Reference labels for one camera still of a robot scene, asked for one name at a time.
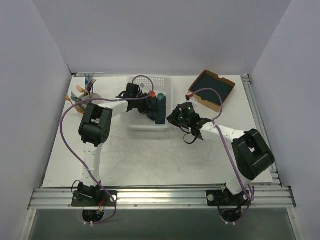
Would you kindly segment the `orange plastic spoon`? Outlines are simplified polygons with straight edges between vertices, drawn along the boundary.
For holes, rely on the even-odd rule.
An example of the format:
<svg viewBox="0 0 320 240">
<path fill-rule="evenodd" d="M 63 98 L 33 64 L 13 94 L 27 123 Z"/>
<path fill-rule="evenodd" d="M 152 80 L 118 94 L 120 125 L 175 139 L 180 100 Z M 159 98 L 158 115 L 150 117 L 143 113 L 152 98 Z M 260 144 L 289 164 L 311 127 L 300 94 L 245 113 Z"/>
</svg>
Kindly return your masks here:
<svg viewBox="0 0 320 240">
<path fill-rule="evenodd" d="M 150 95 L 150 97 L 152 97 L 152 98 L 156 98 L 156 97 L 157 97 L 157 95 L 156 95 L 156 93 L 155 93 L 154 91 L 150 91 L 150 92 L 149 92 L 149 95 Z"/>
</svg>

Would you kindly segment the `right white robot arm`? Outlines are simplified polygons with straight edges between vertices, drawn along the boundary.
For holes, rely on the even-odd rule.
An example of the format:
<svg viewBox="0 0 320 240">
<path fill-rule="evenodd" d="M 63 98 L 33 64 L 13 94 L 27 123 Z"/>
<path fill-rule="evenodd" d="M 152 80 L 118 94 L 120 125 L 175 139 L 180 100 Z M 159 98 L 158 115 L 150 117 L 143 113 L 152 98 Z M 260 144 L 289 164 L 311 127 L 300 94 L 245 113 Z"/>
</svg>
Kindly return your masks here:
<svg viewBox="0 0 320 240">
<path fill-rule="evenodd" d="M 228 205 L 238 201 L 246 187 L 252 194 L 251 182 L 275 163 L 271 149 L 257 129 L 243 131 L 218 125 L 212 119 L 200 117 L 191 102 L 177 105 L 167 121 L 188 130 L 196 140 L 222 142 L 234 170 L 234 176 L 226 182 L 226 189 L 221 193 L 222 200 Z"/>
</svg>

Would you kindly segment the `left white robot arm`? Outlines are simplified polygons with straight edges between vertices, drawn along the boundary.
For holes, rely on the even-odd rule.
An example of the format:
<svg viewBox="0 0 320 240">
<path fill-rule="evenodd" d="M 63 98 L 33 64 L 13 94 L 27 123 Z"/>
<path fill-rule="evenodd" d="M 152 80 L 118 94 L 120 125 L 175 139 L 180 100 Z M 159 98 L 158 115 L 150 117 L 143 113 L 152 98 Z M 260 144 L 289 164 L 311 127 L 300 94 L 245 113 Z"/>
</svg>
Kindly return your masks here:
<svg viewBox="0 0 320 240">
<path fill-rule="evenodd" d="M 139 85 L 128 83 L 126 90 L 105 106 L 95 103 L 87 105 L 78 129 L 83 142 L 84 165 L 77 190 L 88 205 L 95 206 L 101 201 L 101 152 L 111 132 L 112 118 L 133 109 L 142 114 L 154 112 L 155 99 L 154 91 L 142 92 Z"/>
</svg>

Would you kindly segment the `dark rolled napkin bundle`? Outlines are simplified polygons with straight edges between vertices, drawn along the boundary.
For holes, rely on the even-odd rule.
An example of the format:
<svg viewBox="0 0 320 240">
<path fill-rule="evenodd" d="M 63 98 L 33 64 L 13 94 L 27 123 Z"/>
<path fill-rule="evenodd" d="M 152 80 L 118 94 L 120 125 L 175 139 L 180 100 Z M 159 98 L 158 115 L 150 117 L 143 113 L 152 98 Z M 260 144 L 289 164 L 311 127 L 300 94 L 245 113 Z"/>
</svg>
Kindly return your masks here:
<svg viewBox="0 0 320 240">
<path fill-rule="evenodd" d="M 156 111 L 155 111 L 155 123 L 157 125 L 164 125 L 166 122 L 166 97 L 157 98 Z"/>
</svg>

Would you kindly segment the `brown cardboard napkin box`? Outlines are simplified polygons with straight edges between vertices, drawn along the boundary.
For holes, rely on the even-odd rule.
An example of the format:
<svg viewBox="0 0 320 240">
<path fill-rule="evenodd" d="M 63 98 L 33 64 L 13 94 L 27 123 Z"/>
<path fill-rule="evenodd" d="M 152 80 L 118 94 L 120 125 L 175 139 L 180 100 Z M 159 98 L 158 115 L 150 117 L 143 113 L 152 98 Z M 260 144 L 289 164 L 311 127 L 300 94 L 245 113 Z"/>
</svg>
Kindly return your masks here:
<svg viewBox="0 0 320 240">
<path fill-rule="evenodd" d="M 235 86 L 236 84 L 231 80 L 204 70 L 189 87 L 187 95 L 218 113 Z"/>
</svg>

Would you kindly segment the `white perforated plastic basket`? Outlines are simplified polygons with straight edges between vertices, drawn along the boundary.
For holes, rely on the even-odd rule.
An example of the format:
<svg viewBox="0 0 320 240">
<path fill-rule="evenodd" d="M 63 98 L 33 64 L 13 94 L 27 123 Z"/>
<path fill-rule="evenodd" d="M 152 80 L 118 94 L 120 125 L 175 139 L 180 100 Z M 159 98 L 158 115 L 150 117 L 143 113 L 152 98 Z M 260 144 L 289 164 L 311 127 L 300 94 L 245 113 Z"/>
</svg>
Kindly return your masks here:
<svg viewBox="0 0 320 240">
<path fill-rule="evenodd" d="M 165 112 L 165 123 L 156 124 L 147 117 L 146 114 L 141 114 L 137 109 L 133 109 L 128 113 L 120 115 L 120 122 L 125 125 L 127 129 L 135 131 L 152 131 L 161 132 L 166 131 L 170 128 L 170 124 L 167 121 L 167 117 L 172 113 L 174 109 L 174 98 L 173 98 L 173 80 L 169 76 L 163 75 L 151 75 L 149 76 L 154 85 L 154 92 L 156 95 L 162 93 L 165 95 L 166 100 L 166 112 Z"/>
</svg>

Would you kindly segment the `silver metal fork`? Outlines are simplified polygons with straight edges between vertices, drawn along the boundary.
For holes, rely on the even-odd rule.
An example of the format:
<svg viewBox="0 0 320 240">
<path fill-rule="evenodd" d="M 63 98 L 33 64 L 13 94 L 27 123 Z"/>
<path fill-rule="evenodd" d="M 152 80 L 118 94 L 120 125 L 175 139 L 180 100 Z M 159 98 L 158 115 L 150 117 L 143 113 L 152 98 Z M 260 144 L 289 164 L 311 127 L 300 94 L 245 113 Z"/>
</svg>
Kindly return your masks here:
<svg viewBox="0 0 320 240">
<path fill-rule="evenodd" d="M 91 93 L 93 92 L 93 86 L 95 82 L 97 81 L 95 78 L 95 73 L 87 73 L 84 75 L 85 78 L 85 88 L 84 88 L 84 95 L 85 96 L 91 96 Z"/>
</svg>

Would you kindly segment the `white utensil holder cup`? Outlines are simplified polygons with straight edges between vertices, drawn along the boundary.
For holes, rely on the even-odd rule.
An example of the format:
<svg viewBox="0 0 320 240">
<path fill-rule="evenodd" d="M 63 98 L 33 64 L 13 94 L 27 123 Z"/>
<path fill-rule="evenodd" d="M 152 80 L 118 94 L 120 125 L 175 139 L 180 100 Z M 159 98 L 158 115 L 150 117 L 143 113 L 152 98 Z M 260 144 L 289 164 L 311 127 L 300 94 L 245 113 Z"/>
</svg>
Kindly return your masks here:
<svg viewBox="0 0 320 240">
<path fill-rule="evenodd" d="M 96 104 L 96 105 L 99 105 L 99 104 L 102 103 L 101 100 L 90 100 L 90 101 L 88 101 L 89 99 L 100 99 L 100 98 L 101 98 L 101 96 L 99 94 L 97 94 L 97 93 L 91 93 L 91 94 L 88 94 L 88 95 L 82 94 L 79 97 L 76 97 L 77 102 L 84 101 L 84 100 L 87 100 L 87 101 L 79 104 L 77 107 L 80 108 L 82 111 L 85 111 L 85 109 L 86 109 L 86 107 L 87 107 L 87 105 L 89 103 L 93 103 L 93 104 Z"/>
</svg>

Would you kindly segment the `orange plastic fork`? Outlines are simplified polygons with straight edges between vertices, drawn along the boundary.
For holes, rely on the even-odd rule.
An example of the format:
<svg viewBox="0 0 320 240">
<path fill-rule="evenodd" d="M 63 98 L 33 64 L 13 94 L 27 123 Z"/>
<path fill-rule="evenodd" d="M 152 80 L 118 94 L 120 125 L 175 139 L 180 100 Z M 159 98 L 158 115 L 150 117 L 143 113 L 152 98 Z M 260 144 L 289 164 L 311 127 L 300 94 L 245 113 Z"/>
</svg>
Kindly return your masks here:
<svg viewBox="0 0 320 240">
<path fill-rule="evenodd" d="M 79 86 L 79 85 L 76 86 L 76 89 L 77 89 L 80 93 L 84 93 L 84 92 L 85 92 L 85 90 L 84 90 L 81 86 Z"/>
</svg>

